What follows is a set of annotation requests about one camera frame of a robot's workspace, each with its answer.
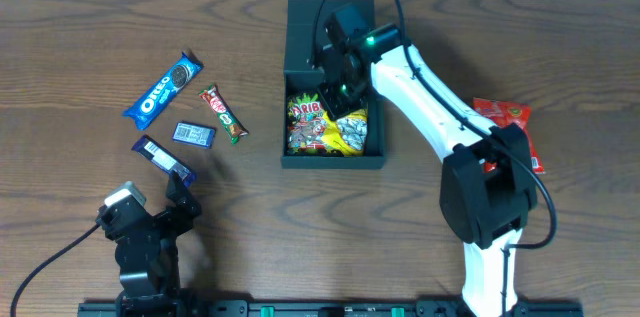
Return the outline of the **blue Oreo cookie pack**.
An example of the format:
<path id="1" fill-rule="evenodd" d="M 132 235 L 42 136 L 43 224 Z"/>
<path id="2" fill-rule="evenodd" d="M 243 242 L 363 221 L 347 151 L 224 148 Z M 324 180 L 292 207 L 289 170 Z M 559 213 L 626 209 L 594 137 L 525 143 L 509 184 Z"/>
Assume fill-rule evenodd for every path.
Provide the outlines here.
<path id="1" fill-rule="evenodd" d="M 122 116 L 131 118 L 138 130 L 145 130 L 203 67 L 195 56 L 183 52 L 158 81 L 122 112 Z"/>

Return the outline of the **black Haribo gummy bag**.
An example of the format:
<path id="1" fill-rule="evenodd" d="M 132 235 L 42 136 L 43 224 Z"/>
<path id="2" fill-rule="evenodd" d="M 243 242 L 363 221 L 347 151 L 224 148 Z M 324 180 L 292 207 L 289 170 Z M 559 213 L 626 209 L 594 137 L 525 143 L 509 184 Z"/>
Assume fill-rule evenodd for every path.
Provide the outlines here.
<path id="1" fill-rule="evenodd" d="M 287 149 L 289 154 L 326 150 L 322 140 L 327 128 L 325 109 L 317 93 L 303 92 L 287 100 Z"/>

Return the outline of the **red Hacks candy bag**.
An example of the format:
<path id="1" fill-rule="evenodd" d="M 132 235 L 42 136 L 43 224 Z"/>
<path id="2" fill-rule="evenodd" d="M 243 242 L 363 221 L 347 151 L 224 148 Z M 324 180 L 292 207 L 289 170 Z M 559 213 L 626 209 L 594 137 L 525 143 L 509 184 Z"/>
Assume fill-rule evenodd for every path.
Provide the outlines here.
<path id="1" fill-rule="evenodd" d="M 532 109 L 527 104 L 473 98 L 473 108 L 480 115 L 493 121 L 498 127 L 506 127 L 512 123 L 523 130 L 528 139 L 532 169 L 537 174 L 544 174 L 545 168 L 527 130 Z"/>

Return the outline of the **dark green box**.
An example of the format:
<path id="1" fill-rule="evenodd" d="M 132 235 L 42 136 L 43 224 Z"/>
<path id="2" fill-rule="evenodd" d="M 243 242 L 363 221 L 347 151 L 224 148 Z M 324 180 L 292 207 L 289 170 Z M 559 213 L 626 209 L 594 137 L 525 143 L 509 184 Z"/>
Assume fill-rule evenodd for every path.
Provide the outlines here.
<path id="1" fill-rule="evenodd" d="M 284 57 L 284 97 L 315 92 L 324 81 L 335 82 L 339 71 L 313 70 L 307 63 L 311 53 L 311 28 L 321 0 L 288 0 L 286 49 Z M 323 5 L 316 42 L 329 43 L 324 23 L 331 12 L 353 5 L 371 27 L 376 25 L 374 0 L 327 0 Z M 367 95 L 368 133 L 364 154 L 359 157 L 294 156 L 287 153 L 288 118 L 283 118 L 281 166 L 284 169 L 380 169 L 386 161 L 385 113 L 382 98 L 375 92 Z"/>

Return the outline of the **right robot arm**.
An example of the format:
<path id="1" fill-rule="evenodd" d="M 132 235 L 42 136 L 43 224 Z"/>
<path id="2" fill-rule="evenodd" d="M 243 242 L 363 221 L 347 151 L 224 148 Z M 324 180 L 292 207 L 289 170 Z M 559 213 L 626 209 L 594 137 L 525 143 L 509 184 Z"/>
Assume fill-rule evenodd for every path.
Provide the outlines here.
<path id="1" fill-rule="evenodd" d="M 325 31 L 330 43 L 316 53 L 323 69 L 344 60 L 339 81 L 320 91 L 330 118 L 355 112 L 367 93 L 377 92 L 414 124 L 442 163 L 439 205 L 463 243 L 463 301 L 476 316 L 506 315 L 518 301 L 512 254 L 537 205 L 526 133 L 469 107 L 396 25 L 328 22 Z"/>

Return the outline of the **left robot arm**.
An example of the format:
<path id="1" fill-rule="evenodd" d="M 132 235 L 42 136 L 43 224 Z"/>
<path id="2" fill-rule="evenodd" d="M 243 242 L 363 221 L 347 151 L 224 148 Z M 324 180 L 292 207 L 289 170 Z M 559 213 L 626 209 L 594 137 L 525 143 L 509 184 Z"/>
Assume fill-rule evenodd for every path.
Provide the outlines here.
<path id="1" fill-rule="evenodd" d="M 201 205 L 176 172 L 169 175 L 165 196 L 172 204 L 152 215 L 144 195 L 128 181 L 98 210 L 96 223 L 116 243 L 123 287 L 117 316 L 192 316 L 197 310 L 194 294 L 181 287 L 176 240 L 193 228 Z"/>

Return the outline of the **yellow Hacks candy bag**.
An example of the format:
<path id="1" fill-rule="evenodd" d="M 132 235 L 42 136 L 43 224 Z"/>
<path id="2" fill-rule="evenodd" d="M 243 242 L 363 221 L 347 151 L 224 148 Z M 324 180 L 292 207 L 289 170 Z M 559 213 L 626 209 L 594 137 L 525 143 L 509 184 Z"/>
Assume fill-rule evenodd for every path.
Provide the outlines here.
<path id="1" fill-rule="evenodd" d="M 322 149 L 343 156 L 362 156 L 368 134 L 367 110 L 359 109 L 336 120 L 323 113 L 314 120 L 312 131 Z"/>

